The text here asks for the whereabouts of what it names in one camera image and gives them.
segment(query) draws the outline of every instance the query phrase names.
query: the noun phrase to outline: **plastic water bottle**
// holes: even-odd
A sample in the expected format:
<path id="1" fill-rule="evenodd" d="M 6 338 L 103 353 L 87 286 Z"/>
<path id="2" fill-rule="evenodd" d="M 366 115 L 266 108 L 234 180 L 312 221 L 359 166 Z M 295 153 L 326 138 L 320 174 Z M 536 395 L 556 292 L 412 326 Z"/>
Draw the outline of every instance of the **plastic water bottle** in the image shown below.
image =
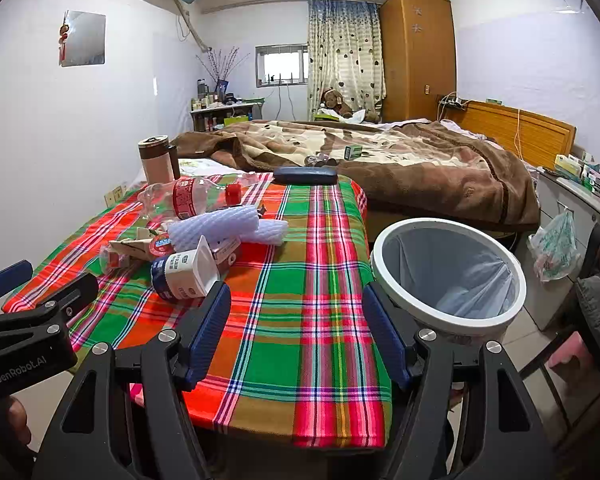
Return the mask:
<path id="1" fill-rule="evenodd" d="M 153 221 L 184 220 L 226 206 L 240 205 L 241 190 L 259 182 L 245 173 L 234 184 L 220 186 L 201 176 L 183 177 L 168 184 L 151 184 L 138 195 L 142 213 Z"/>

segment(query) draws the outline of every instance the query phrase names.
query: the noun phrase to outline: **window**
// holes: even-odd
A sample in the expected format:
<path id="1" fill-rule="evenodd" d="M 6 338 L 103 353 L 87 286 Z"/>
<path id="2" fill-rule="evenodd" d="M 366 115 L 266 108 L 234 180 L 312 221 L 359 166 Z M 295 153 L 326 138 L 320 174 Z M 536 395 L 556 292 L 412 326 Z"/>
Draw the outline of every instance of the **window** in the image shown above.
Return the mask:
<path id="1" fill-rule="evenodd" d="M 303 85 L 309 79 L 306 45 L 256 47 L 256 86 Z"/>

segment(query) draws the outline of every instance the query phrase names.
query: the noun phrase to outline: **plastic garbage bag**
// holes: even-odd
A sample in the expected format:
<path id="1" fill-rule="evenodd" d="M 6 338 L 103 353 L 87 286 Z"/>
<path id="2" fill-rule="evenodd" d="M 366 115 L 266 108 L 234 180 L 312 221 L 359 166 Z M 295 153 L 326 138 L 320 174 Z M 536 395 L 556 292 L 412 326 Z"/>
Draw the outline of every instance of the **plastic garbage bag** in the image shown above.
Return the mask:
<path id="1" fill-rule="evenodd" d="M 573 213 L 565 210 L 531 235 L 528 246 L 536 258 L 534 269 L 542 282 L 559 280 L 578 265 L 580 254 L 576 246 Z"/>
<path id="2" fill-rule="evenodd" d="M 489 319 L 510 309 L 516 284 L 489 247 L 446 229 L 412 229 L 387 240 L 384 264 L 394 280 L 426 305 L 451 316 Z"/>

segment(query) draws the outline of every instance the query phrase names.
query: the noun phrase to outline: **bottle label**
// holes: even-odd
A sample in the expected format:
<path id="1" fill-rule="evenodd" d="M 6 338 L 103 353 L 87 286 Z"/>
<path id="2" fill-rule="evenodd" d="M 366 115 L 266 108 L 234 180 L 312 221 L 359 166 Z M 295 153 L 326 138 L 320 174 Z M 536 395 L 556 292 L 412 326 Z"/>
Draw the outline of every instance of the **bottle label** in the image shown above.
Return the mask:
<path id="1" fill-rule="evenodd" d="M 196 215 L 193 209 L 193 183 L 194 178 L 187 178 L 176 182 L 173 187 L 173 210 L 180 220 L 185 220 Z"/>

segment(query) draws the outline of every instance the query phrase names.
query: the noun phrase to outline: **red bottle cap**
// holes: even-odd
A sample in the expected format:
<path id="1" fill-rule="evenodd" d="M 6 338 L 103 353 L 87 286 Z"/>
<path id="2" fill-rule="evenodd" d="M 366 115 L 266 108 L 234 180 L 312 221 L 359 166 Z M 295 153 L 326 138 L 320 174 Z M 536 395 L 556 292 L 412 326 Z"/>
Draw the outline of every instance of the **red bottle cap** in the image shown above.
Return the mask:
<path id="1" fill-rule="evenodd" d="M 224 199 L 228 206 L 240 205 L 242 203 L 242 186 L 240 184 L 228 184 L 224 188 Z"/>
<path id="2" fill-rule="evenodd" d="M 156 258 L 168 256 L 168 254 L 173 254 L 175 251 L 176 250 L 173 248 L 173 245 L 171 245 L 171 240 L 167 233 L 157 235 L 151 240 L 151 243 L 149 243 L 149 252 L 151 253 L 151 256 L 155 256 Z"/>

